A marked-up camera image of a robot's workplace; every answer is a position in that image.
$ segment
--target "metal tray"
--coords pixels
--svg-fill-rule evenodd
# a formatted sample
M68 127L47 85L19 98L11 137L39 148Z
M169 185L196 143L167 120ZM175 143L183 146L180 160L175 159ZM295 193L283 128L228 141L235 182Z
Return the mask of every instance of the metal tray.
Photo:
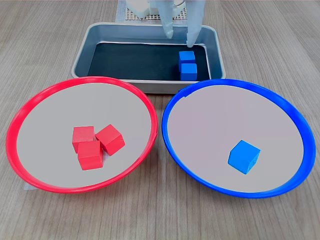
M80 50L73 64L71 74L74 78L89 75L98 44L186 45L187 31L186 25L174 25L173 37L172 39L167 39L161 25L109 22L94 23L88 27L85 33ZM225 69L216 31L212 27L203 25L195 45L202 46L205 50L209 78L224 79ZM117 76L105 77L121 79ZM121 80L131 83L143 92L149 94L176 94L182 88L197 83L197 81L180 81L178 79Z

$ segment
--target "stacked blue cubes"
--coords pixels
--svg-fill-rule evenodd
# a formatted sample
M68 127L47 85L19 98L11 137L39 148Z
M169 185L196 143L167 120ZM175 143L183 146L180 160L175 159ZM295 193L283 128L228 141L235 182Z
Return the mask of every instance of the stacked blue cubes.
M181 81L197 80L197 64L193 51L179 52L179 71Z
M247 174L256 164L260 149L241 140L230 152L228 164Z

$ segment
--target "wood grain surface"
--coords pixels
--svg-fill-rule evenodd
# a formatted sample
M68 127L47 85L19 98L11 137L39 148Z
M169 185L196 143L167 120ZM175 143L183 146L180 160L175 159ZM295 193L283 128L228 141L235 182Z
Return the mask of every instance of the wood grain surface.
M319 240L320 157L296 189L268 199L223 195L186 175L161 129L129 176L85 194L24 190L6 134L39 91L71 78L87 27L112 22L116 1L0 1L0 239ZM262 85L294 104L320 141L320 2L209 1L227 78ZM149 96L159 124L171 96Z

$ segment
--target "red cube pile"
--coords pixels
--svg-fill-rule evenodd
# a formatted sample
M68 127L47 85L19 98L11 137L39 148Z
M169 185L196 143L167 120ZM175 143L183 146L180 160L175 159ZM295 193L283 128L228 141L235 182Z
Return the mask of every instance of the red cube pile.
M97 134L93 126L79 126L73 128L72 145L82 170L90 170L104 166L103 150L112 156L125 146L125 141L111 124Z

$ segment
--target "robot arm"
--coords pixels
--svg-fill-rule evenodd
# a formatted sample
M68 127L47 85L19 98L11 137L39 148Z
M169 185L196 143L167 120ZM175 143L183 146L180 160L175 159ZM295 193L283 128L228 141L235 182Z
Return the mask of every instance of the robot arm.
M172 38L174 34L173 15L176 0L126 0L126 2L128 8L139 18L144 18L149 14L151 9L157 8L165 35L168 39ZM186 44L191 48L195 44L201 30L206 1L185 0L184 2L187 10L188 28Z

